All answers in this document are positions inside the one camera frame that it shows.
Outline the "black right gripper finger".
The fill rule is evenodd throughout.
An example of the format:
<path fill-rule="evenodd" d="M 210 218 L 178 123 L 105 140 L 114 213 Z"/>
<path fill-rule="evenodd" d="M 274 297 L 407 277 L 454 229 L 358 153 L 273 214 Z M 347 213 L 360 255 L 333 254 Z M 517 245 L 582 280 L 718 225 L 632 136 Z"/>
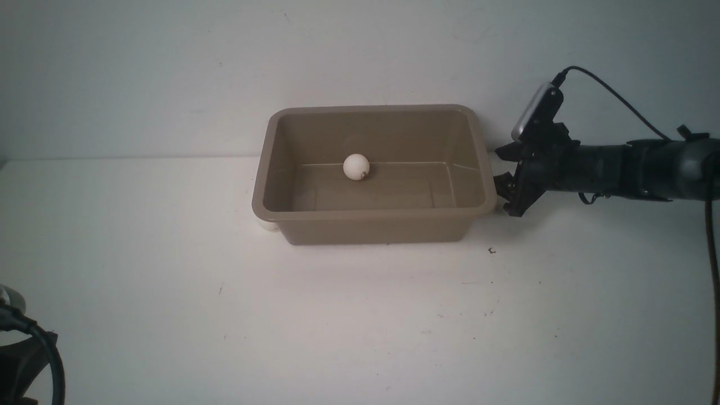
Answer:
<path fill-rule="evenodd" d="M 494 186 L 499 197 L 507 202 L 515 200 L 515 178 L 513 174 L 501 174 L 493 177 Z"/>
<path fill-rule="evenodd" d="M 529 157 L 529 149 L 527 145 L 522 142 L 511 142 L 495 149 L 494 153 L 496 153 L 502 161 L 514 163 L 520 163 Z"/>

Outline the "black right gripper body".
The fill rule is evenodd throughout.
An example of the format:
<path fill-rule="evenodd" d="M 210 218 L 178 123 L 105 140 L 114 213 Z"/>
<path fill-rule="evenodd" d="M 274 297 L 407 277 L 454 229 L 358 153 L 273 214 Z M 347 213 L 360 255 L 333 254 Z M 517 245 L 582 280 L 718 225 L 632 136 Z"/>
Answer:
<path fill-rule="evenodd" d="M 511 217 L 522 217 L 545 192 L 555 189 L 561 167 L 569 154 L 579 147 L 579 141 L 569 136 L 566 125 L 554 121 L 564 99 L 559 88 L 549 90 L 533 115 L 530 126 L 520 136 L 519 142 L 527 145 L 529 157 L 516 163 L 513 174 L 515 200 L 503 206 Z"/>

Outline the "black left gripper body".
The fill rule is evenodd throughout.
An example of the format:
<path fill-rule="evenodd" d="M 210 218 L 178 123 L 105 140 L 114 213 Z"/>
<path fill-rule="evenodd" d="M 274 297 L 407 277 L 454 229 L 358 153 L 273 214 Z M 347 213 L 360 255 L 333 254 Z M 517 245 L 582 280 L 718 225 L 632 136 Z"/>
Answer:
<path fill-rule="evenodd" d="M 59 403 L 59 380 L 57 357 L 47 357 L 46 346 L 36 337 L 29 337 L 19 343 L 1 348 L 1 403 L 2 404 L 38 404 L 38 400 L 26 397 L 34 379 L 51 367 L 52 404 Z"/>

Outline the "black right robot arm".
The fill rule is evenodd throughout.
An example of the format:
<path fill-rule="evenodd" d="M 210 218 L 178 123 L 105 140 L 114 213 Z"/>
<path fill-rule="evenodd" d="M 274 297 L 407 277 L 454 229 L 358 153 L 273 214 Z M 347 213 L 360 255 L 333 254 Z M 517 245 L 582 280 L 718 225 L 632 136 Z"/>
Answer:
<path fill-rule="evenodd" d="M 681 128 L 681 141 L 648 139 L 623 145 L 589 146 L 555 122 L 564 95 L 542 85 L 512 131 L 496 149 L 516 164 L 494 177 L 504 210 L 521 217 L 548 191 L 579 194 L 584 204 L 599 197 L 643 201 L 718 200 L 718 140 Z"/>

